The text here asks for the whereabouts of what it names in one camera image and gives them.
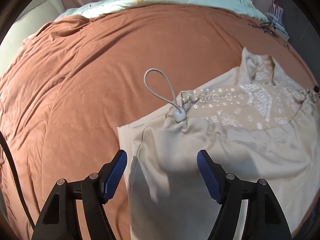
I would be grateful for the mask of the light grey beige jacket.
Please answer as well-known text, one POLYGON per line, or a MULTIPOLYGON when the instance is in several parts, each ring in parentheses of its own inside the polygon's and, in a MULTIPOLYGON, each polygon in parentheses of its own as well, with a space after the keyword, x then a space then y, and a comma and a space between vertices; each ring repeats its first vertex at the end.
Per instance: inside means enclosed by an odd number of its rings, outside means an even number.
POLYGON ((220 207, 199 172, 200 150, 242 180, 266 179, 296 233, 319 191, 319 96, 272 56, 244 49, 240 66, 180 92, 178 103, 183 121, 166 105, 118 128, 131 238, 208 238, 220 207))

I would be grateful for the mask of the cream padded headboard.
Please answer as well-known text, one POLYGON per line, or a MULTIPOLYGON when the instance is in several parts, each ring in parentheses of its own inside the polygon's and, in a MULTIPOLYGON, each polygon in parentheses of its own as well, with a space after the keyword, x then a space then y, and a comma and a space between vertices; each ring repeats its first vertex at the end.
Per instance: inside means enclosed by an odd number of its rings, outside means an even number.
POLYGON ((16 59, 25 38, 33 35, 44 24, 56 20, 64 12, 61 0, 32 0, 1 42, 1 74, 4 74, 16 59))

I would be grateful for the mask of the mint green blanket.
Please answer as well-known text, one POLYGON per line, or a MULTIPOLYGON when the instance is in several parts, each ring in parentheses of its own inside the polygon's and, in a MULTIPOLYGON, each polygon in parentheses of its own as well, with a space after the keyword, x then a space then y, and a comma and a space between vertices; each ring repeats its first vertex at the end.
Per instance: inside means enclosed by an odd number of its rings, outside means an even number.
POLYGON ((102 0, 87 3, 79 8, 67 9, 65 16, 81 15, 86 18, 95 18, 102 14, 112 14, 132 8, 146 7, 153 4, 182 4, 226 9, 238 15, 267 22, 267 17, 259 11, 251 0, 102 0))

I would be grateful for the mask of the striped item beside bed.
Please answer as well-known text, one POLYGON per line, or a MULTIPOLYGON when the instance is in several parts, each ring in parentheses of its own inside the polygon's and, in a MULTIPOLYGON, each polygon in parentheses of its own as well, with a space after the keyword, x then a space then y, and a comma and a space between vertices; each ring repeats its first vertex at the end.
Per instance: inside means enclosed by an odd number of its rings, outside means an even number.
POLYGON ((280 34, 285 41, 288 41, 290 37, 283 25, 283 16, 284 9, 276 2, 276 0, 273 0, 269 11, 266 13, 266 17, 271 23, 274 24, 274 29, 276 32, 280 34))

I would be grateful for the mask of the rust orange bed cover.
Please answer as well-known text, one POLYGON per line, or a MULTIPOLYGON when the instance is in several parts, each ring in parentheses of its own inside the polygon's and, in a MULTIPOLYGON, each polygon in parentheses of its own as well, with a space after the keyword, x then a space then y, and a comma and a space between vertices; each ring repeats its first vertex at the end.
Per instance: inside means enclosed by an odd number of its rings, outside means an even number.
POLYGON ((143 84, 151 67, 176 91, 238 66, 243 48, 270 54, 303 87, 316 81, 277 33, 225 9, 156 4, 44 25, 1 77, 1 131, 37 219, 54 183, 78 180, 119 148, 117 127, 162 106, 143 84))

